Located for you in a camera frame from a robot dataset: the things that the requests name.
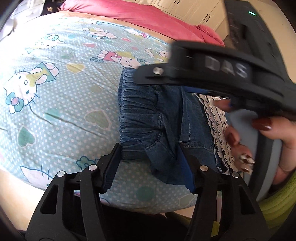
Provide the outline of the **blue denim pants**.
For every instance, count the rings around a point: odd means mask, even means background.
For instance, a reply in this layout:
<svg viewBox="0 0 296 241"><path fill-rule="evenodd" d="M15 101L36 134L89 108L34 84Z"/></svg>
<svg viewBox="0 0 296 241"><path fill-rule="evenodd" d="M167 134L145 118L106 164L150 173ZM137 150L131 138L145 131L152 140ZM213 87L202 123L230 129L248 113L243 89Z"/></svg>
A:
<svg viewBox="0 0 296 241"><path fill-rule="evenodd" d="M147 162L153 176L172 185L184 185L178 146L200 164L229 174L228 159L218 154L210 120L198 95L181 86L139 85L135 69L124 68L118 87L121 158Z"/></svg>

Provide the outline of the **green sleeve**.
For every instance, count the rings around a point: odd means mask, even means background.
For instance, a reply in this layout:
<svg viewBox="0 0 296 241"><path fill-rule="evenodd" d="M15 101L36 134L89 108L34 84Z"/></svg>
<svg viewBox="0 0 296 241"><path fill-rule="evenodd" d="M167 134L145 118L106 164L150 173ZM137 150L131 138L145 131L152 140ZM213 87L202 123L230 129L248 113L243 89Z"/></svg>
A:
<svg viewBox="0 0 296 241"><path fill-rule="evenodd" d="M259 202L266 224L273 235L291 213L296 200L295 172L273 196Z"/></svg>

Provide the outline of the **pink duvet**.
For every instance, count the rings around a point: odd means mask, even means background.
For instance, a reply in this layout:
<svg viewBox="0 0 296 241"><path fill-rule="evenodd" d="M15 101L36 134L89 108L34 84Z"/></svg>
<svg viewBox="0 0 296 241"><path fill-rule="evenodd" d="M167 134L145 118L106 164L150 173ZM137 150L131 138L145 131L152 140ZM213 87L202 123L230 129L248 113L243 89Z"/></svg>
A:
<svg viewBox="0 0 296 241"><path fill-rule="evenodd" d="M190 25L151 5L128 1L66 0L61 9L125 21L176 41L195 41L224 46L223 40L212 28L206 25Z"/></svg>

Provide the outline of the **white glossy wardrobe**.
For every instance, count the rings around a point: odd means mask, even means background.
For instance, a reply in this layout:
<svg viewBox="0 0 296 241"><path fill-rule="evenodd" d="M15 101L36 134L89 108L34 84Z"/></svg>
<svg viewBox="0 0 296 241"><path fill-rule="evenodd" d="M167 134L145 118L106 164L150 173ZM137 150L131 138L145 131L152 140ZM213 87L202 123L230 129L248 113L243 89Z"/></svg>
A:
<svg viewBox="0 0 296 241"><path fill-rule="evenodd" d="M222 39L228 35L224 1L220 0L136 0L134 3L155 6L191 25L206 25Z"/></svg>

